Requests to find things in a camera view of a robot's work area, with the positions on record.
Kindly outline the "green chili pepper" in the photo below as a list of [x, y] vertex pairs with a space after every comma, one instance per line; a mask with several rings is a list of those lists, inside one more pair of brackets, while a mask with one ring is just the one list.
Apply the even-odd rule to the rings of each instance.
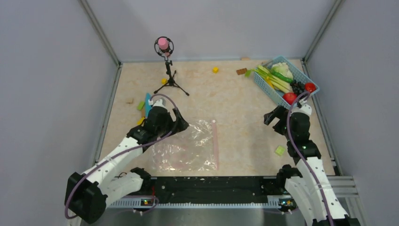
[[274, 77], [279, 78], [280, 80], [282, 80], [282, 81], [284, 81], [284, 82], [287, 82], [287, 83], [292, 83], [292, 82], [293, 82], [293, 79], [288, 78], [288, 77], [285, 77], [285, 76], [283, 76], [283, 75], [282, 75], [281, 73], [279, 73], [279, 72], [271, 71], [271, 74], [272, 74]]

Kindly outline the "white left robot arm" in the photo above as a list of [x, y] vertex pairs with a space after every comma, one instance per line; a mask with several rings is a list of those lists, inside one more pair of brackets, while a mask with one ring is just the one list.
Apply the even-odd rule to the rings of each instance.
[[82, 173], [70, 175], [64, 201], [64, 216], [69, 222], [78, 218], [95, 223], [118, 199], [133, 192], [143, 195], [150, 191], [151, 176], [144, 169], [134, 168], [122, 177], [119, 174], [149, 147], [189, 127], [170, 97], [164, 94], [153, 97], [149, 99], [152, 108], [142, 124], [131, 128], [100, 162]]

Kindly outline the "clear zip top bag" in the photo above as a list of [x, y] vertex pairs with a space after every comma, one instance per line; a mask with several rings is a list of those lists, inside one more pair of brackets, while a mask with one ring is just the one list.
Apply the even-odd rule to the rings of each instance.
[[212, 171], [219, 168], [217, 123], [196, 120], [149, 149], [151, 167], [157, 172]]

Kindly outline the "black grape bunch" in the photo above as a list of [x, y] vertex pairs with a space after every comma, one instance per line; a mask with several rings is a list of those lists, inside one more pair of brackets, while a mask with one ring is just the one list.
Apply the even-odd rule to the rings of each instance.
[[291, 89], [292, 91], [298, 96], [300, 94], [302, 94], [303, 92], [305, 92], [305, 84], [300, 82], [300, 81], [296, 81], [293, 80], [290, 83]]

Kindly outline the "light blue plastic basket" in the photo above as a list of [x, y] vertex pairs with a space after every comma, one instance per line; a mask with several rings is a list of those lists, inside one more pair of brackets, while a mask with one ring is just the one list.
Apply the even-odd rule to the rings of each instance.
[[315, 95], [319, 86], [285, 57], [278, 56], [251, 69], [245, 76], [253, 75], [254, 82], [277, 105], [289, 109], [294, 99], [308, 91]]

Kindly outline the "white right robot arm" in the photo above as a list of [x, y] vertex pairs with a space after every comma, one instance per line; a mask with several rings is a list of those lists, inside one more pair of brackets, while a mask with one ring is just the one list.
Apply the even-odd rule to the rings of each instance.
[[276, 118], [273, 129], [287, 139], [287, 151], [295, 163], [278, 171], [277, 190], [291, 195], [308, 226], [359, 226], [359, 220], [342, 207], [327, 178], [319, 149], [310, 140], [309, 115], [279, 105], [264, 115], [265, 125]]

